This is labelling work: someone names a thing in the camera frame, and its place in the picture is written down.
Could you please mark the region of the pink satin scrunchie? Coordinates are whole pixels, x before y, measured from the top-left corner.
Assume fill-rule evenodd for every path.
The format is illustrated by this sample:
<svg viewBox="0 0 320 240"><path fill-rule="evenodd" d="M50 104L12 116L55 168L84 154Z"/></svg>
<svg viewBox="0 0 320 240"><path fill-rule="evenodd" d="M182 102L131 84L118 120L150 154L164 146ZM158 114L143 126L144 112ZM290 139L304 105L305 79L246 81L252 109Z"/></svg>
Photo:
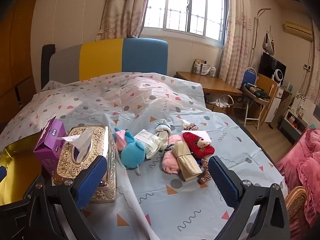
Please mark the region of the pink satin scrunchie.
<svg viewBox="0 0 320 240"><path fill-rule="evenodd" d="M208 170L208 160L207 159L205 159L205 158L201 159L201 167L203 168L203 172L198 179L198 183L200 185L203 185L212 179L212 176L210 175L210 172Z"/></svg>

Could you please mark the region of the blue plush toy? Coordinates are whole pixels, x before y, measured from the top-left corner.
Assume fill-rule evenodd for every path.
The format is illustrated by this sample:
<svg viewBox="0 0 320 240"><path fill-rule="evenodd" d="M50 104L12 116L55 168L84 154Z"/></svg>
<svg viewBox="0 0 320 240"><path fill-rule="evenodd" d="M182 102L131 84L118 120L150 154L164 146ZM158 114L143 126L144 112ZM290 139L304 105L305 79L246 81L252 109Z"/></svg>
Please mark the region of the blue plush toy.
<svg viewBox="0 0 320 240"><path fill-rule="evenodd" d="M128 169L139 168L146 156L143 144L136 140L128 130L115 128L113 138L122 164Z"/></svg>

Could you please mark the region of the red christmas sock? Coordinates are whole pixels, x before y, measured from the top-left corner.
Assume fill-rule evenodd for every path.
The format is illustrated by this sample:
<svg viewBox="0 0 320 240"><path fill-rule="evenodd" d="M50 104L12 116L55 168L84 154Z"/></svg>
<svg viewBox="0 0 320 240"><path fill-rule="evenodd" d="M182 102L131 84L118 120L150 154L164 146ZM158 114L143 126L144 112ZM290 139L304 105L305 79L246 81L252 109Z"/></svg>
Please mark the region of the red christmas sock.
<svg viewBox="0 0 320 240"><path fill-rule="evenodd" d="M215 149L210 142L194 133L184 132L182 138L188 145L190 151L199 159L203 159L208 155L213 155L215 152Z"/></svg>

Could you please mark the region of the pink fluffy sock roll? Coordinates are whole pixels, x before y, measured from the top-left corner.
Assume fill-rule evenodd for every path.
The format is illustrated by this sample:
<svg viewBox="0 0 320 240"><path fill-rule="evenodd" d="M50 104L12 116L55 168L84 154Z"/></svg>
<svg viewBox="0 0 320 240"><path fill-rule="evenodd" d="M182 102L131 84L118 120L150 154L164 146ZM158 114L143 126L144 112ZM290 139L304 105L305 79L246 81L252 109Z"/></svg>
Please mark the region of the pink fluffy sock roll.
<svg viewBox="0 0 320 240"><path fill-rule="evenodd" d="M178 134L168 137L168 145L162 160L162 170L168 174L178 174L180 171L177 159L171 150L175 143L179 141L182 141L182 137Z"/></svg>

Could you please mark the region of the white packaged wipes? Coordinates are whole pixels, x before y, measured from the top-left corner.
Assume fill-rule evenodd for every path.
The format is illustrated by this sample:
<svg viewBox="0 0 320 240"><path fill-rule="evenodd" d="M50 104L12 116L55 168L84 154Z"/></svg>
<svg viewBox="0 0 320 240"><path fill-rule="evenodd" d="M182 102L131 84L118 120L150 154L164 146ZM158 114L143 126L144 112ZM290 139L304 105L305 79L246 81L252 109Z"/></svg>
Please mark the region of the white packaged wipes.
<svg viewBox="0 0 320 240"><path fill-rule="evenodd" d="M147 130L141 130L134 136L134 138L140 141L144 146L146 159L152 159L153 156L159 151L159 143L161 142L161 138L151 134Z"/></svg>

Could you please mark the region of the dusty pink scrunchie with cloth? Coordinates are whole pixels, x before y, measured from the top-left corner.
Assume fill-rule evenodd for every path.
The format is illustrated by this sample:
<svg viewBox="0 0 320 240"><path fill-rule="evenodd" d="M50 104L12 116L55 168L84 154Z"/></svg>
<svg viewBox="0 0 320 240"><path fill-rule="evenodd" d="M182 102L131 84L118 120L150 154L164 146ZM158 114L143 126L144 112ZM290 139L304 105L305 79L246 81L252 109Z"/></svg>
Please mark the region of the dusty pink scrunchie with cloth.
<svg viewBox="0 0 320 240"><path fill-rule="evenodd" d="M184 130L186 131L198 131L199 128L194 123L188 122L187 120L181 119L180 123Z"/></svg>

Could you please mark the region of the white socks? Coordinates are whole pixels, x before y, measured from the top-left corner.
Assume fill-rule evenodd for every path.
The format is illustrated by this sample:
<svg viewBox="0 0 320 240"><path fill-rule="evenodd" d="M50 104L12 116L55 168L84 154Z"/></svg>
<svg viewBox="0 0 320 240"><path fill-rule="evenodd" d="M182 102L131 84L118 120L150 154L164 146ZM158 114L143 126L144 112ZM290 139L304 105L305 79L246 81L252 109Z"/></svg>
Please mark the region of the white socks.
<svg viewBox="0 0 320 240"><path fill-rule="evenodd" d="M159 150L165 150L168 146L168 138L171 136L171 127L168 124L167 120L160 120L160 123L156 127L156 136L161 138L161 142L159 143Z"/></svg>

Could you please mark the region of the beige knitted cloth bundle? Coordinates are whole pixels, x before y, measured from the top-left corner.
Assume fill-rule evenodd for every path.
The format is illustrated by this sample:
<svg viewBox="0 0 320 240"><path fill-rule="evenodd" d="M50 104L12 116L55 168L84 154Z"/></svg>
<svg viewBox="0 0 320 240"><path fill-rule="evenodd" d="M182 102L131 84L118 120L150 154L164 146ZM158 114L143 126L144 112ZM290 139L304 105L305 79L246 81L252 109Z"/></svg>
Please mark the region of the beige knitted cloth bundle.
<svg viewBox="0 0 320 240"><path fill-rule="evenodd" d="M202 173L197 161L192 156L185 141L178 141L171 148L185 181L196 178Z"/></svg>

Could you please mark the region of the purple tissue box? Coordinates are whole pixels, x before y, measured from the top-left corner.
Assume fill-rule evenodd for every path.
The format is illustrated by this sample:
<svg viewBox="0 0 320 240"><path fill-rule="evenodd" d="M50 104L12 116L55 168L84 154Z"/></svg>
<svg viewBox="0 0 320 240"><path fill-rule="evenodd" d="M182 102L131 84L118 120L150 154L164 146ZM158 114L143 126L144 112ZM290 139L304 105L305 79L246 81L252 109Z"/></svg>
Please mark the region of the purple tissue box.
<svg viewBox="0 0 320 240"><path fill-rule="evenodd" d="M43 129L41 129L40 137L34 148L34 154L51 176L56 171L65 142L63 137L66 136L67 133L63 122L56 117L48 120Z"/></svg>

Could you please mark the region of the white low shelf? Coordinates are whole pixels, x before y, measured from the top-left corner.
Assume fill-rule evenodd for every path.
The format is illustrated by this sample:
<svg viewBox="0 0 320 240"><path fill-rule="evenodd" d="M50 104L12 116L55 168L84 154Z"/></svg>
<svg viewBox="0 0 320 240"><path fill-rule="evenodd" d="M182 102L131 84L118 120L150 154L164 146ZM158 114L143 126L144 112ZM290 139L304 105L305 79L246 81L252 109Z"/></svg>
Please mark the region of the white low shelf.
<svg viewBox="0 0 320 240"><path fill-rule="evenodd" d="M292 110L288 109L279 125L279 130L290 142L296 142L307 129L308 124Z"/></svg>

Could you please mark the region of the grey yellow blue headboard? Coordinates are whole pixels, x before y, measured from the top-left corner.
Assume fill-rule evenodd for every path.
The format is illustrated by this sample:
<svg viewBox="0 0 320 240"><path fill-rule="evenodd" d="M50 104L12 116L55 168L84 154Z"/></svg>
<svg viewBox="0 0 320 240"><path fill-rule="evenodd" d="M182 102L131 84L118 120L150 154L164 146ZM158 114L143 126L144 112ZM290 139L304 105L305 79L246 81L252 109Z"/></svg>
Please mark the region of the grey yellow blue headboard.
<svg viewBox="0 0 320 240"><path fill-rule="evenodd" d="M87 42L58 52L42 48L49 61L41 70L63 84L121 72L167 75L169 45L154 38L116 38Z"/></svg>

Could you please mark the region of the packages on desk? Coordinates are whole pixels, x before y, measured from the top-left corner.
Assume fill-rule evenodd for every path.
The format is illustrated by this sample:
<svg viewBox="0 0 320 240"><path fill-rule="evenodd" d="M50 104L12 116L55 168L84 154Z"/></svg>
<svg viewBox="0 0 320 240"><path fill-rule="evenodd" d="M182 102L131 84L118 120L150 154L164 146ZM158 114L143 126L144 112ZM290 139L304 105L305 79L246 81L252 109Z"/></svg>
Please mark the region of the packages on desk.
<svg viewBox="0 0 320 240"><path fill-rule="evenodd" d="M194 74L203 76L216 76L216 68L213 65L207 63L206 60L195 59L192 66Z"/></svg>

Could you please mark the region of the black television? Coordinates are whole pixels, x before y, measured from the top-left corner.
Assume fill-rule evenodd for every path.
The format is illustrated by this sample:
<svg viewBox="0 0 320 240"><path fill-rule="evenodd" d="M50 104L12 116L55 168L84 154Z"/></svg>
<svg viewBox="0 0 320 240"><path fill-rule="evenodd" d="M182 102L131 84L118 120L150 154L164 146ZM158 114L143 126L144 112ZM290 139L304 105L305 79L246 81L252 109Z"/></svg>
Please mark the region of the black television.
<svg viewBox="0 0 320 240"><path fill-rule="evenodd" d="M280 61L278 61L277 59L275 59L274 57L267 54L266 52L263 52L260 58L258 73L272 79L272 75L276 69L281 70L283 75L285 76L286 66L282 64Z"/></svg>

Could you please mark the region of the right floral curtain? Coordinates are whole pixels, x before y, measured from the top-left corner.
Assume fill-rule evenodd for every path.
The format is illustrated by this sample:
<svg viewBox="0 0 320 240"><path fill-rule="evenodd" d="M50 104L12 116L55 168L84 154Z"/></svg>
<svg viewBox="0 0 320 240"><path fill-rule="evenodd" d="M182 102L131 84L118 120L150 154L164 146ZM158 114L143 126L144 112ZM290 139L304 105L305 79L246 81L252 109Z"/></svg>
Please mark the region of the right floral curtain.
<svg viewBox="0 0 320 240"><path fill-rule="evenodd" d="M249 64L251 32L250 0L229 0L226 40L219 78L235 88L240 88Z"/></svg>

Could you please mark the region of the left floral curtain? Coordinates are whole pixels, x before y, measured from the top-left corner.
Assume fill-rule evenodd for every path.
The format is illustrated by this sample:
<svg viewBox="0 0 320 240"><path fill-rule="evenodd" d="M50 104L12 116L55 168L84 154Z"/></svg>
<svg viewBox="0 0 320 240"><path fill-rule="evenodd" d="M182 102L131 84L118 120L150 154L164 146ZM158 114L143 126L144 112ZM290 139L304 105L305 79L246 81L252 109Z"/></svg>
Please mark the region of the left floral curtain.
<svg viewBox="0 0 320 240"><path fill-rule="evenodd" d="M139 37L148 0L106 0L96 40Z"/></svg>

